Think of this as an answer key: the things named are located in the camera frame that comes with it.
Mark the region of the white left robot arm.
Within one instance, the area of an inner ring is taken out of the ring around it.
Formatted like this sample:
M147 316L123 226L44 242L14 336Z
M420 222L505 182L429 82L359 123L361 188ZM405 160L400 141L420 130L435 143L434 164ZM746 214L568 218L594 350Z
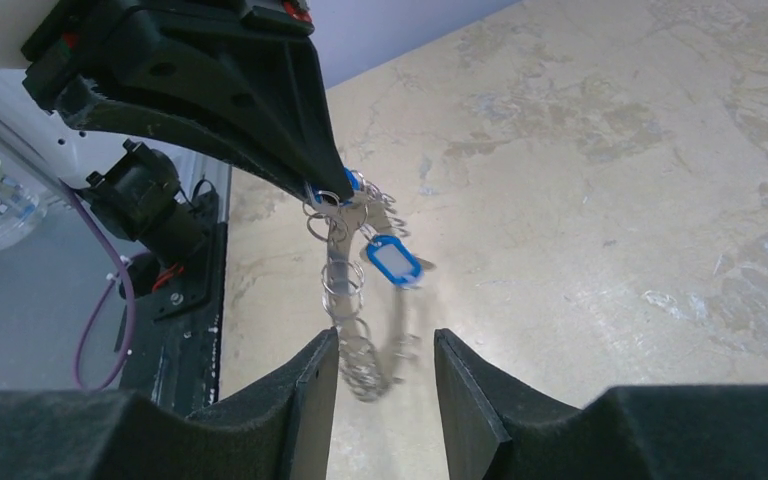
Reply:
M304 1L0 1L0 68L48 126L37 148L69 196L164 263L204 228L158 143L309 202L353 197Z

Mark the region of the small blue key tag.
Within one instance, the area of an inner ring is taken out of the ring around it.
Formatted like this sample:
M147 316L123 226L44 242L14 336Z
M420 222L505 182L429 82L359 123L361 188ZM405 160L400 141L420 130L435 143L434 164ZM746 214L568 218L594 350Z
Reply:
M376 235L366 245L368 260L394 286L410 288L424 274L419 260L402 243L391 235Z

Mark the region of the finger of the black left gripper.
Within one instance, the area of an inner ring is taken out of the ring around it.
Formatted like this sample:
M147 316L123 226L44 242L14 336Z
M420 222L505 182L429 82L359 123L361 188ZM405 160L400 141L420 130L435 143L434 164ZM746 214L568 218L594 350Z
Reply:
M21 48L24 87L71 129L202 153L305 199L341 178L299 1L59 1Z

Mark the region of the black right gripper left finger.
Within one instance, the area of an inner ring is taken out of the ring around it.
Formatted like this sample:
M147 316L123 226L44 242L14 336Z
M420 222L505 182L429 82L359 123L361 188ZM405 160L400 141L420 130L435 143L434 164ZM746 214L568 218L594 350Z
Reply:
M338 342L187 417L122 390L0 392L0 479L323 479Z

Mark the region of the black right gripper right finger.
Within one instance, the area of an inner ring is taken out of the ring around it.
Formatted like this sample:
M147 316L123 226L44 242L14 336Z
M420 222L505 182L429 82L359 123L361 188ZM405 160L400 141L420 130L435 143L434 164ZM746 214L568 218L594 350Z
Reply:
M768 479L768 385L615 386L575 408L434 335L453 479Z

